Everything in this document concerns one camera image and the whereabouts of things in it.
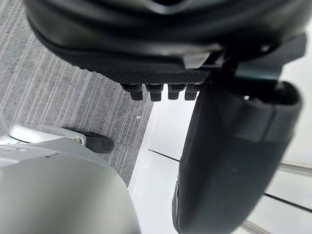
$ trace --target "white floor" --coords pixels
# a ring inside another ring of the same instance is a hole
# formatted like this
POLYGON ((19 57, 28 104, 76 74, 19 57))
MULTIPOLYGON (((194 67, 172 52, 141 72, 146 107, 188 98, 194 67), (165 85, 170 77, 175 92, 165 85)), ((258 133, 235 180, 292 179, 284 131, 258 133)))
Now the white floor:
MULTIPOLYGON (((312 25, 308 32, 312 35, 312 25)), ((291 81, 302 92, 304 110, 296 135, 284 157, 286 161, 312 164, 312 44, 307 55, 285 66, 282 80, 291 81)), ((129 191, 132 195, 143 234, 176 234, 171 219, 178 162, 195 101, 156 102, 135 165, 129 191)), ((312 209, 312 177, 277 171, 267 192, 312 209)), ((248 220, 268 233, 312 234, 312 214, 263 197, 248 220)), ((239 228, 235 234, 249 233, 239 228)))

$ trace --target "black plastic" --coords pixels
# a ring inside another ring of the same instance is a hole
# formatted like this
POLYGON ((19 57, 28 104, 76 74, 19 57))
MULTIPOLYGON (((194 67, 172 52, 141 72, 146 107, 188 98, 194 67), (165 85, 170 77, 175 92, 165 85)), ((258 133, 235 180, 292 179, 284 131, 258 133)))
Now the black plastic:
POLYGON ((301 109, 282 82, 267 102, 212 74, 193 112, 173 200, 180 234, 229 234, 249 215, 276 171, 301 109))
POLYGON ((209 72, 185 69, 185 56, 227 49, 254 55, 263 45, 278 47, 303 31, 312 6, 312 0, 207 2, 164 16, 106 1, 24 0, 32 28, 53 53, 124 84, 203 83, 209 72))
POLYGON ((84 134, 87 138, 86 148, 97 154, 108 154, 114 149, 113 140, 107 136, 103 136, 97 133, 80 131, 69 127, 64 128, 77 133, 84 134))

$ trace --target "white object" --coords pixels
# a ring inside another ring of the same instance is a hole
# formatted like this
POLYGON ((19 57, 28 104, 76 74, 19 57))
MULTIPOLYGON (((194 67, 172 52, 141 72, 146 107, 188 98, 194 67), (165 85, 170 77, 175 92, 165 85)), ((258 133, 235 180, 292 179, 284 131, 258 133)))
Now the white object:
POLYGON ((22 124, 12 126, 9 135, 0 137, 0 144, 39 143, 63 137, 73 139, 83 146, 86 145, 86 136, 74 131, 48 125, 22 124))

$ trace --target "striped carpet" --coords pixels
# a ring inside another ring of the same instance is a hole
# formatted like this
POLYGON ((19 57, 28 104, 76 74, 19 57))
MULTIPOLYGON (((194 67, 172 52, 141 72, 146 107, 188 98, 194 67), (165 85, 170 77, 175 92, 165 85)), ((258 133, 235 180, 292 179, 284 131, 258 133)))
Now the striped carpet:
POLYGON ((21 0, 0 1, 0 134, 14 123, 100 133, 116 147, 102 155, 128 184, 152 109, 111 80, 54 56, 32 33, 21 0))

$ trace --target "black cylindrical part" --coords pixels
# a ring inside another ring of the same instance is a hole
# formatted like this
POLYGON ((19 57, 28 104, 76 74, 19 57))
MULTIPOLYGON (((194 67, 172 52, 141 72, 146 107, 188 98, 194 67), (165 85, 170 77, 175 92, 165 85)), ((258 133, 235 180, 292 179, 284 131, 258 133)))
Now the black cylindrical part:
POLYGON ((181 234, 229 234, 247 218, 279 165, 302 105, 289 83, 264 101, 218 76, 211 75, 197 99, 180 161, 173 219, 181 234))

